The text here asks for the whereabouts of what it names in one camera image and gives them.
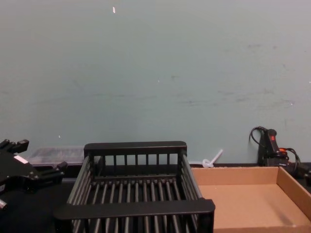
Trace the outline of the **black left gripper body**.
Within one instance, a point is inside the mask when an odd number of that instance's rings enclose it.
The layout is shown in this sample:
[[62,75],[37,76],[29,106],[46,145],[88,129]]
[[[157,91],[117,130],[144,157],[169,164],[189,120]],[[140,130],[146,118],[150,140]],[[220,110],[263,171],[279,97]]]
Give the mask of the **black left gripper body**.
[[0,193],[15,189],[27,189],[39,184],[39,173],[19,153],[22,151],[0,150]]

